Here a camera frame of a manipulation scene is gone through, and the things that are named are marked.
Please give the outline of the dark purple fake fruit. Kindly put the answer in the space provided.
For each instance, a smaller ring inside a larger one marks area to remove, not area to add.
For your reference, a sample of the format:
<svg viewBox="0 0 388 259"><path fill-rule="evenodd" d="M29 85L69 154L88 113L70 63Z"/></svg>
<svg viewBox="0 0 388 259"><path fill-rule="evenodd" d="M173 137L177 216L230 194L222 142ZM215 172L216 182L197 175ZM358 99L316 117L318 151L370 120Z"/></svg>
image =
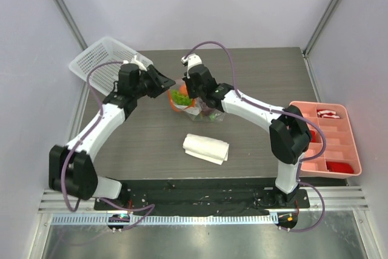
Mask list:
<svg viewBox="0 0 388 259"><path fill-rule="evenodd" d="M214 114L216 113L216 110L213 108L208 107L206 104L201 104L201 115L207 116L207 117L214 117Z"/></svg>

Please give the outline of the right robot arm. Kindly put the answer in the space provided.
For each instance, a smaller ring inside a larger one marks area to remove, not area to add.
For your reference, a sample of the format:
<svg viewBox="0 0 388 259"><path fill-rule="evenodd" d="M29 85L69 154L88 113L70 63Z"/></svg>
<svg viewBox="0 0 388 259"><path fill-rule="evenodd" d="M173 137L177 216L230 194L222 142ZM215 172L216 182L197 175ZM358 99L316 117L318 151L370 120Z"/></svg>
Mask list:
<svg viewBox="0 0 388 259"><path fill-rule="evenodd" d="M204 64L188 65L183 80L190 98L201 98L206 106L243 118L264 129L270 148L278 160L274 200L280 207L290 206L299 189L301 163L312 135L306 119L295 106L271 106L218 83Z"/></svg>

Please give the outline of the orange fake fruit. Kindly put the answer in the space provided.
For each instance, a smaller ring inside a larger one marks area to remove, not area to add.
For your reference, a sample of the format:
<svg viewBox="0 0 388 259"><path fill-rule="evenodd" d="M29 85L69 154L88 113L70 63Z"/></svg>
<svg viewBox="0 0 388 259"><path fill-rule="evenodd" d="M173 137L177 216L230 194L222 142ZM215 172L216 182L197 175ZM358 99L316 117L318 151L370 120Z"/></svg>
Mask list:
<svg viewBox="0 0 388 259"><path fill-rule="evenodd" d="M182 94L182 95L185 95L185 96L188 95L187 87L186 87L185 85L182 85L182 86L179 88L179 92L180 92L180 94Z"/></svg>

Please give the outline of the clear zip top bag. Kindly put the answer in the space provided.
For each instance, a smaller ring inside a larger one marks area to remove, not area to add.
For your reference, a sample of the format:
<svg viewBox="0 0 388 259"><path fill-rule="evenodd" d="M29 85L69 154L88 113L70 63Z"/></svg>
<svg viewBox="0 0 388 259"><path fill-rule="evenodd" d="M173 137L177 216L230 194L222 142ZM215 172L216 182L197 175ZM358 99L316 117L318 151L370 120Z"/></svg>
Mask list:
<svg viewBox="0 0 388 259"><path fill-rule="evenodd" d="M182 85L185 85L185 83L182 79L177 79L175 82L176 82L176 84L174 86L172 86L170 89L168 89L168 91L167 91L170 106L175 112L185 113L192 121L221 122L224 119L226 114L217 110L217 109L215 109L216 113L214 114L214 117L209 118L207 116L202 116L201 115L201 104L203 104L203 103L205 104L205 102L202 101L200 98L192 99L193 101L192 101L191 106L179 106L179 105L176 105L175 103L173 103L171 95L170 95L170 91L171 90L179 90L179 88Z"/></svg>

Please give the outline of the green fake grapes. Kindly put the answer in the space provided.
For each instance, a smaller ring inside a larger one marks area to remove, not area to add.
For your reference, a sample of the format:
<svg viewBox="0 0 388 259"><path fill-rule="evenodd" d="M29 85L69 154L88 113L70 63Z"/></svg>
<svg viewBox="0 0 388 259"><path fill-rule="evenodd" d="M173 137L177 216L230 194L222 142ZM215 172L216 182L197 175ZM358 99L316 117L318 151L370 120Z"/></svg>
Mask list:
<svg viewBox="0 0 388 259"><path fill-rule="evenodd" d="M179 90L171 90L170 95L173 103L179 106L191 106L192 99L188 95L181 93Z"/></svg>

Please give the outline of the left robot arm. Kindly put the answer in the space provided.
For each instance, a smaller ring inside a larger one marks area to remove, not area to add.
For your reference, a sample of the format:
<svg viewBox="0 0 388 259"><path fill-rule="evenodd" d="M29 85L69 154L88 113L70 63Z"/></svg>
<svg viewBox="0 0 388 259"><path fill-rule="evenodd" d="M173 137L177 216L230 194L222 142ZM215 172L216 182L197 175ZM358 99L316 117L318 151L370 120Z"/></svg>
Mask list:
<svg viewBox="0 0 388 259"><path fill-rule="evenodd" d="M153 65L144 66L139 61L118 61L116 65L118 79L113 90L99 102L95 117L66 145L55 145L50 150L48 184L64 198L106 198L113 208L121 210L129 202L122 182L99 176L93 162L110 135L136 109L140 98L157 98L176 81Z"/></svg>

